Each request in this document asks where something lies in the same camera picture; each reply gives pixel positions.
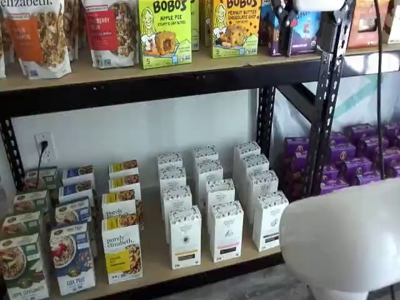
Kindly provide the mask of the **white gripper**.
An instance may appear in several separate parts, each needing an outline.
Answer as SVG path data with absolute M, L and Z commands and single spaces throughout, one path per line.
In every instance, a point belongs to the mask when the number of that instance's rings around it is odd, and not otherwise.
M 318 47 L 320 50 L 333 50 L 338 26 L 343 17 L 340 10 L 344 0 L 272 0 L 271 5 L 279 22 L 279 52 L 291 56 L 293 26 L 298 11 L 319 11 L 321 22 L 318 31 Z

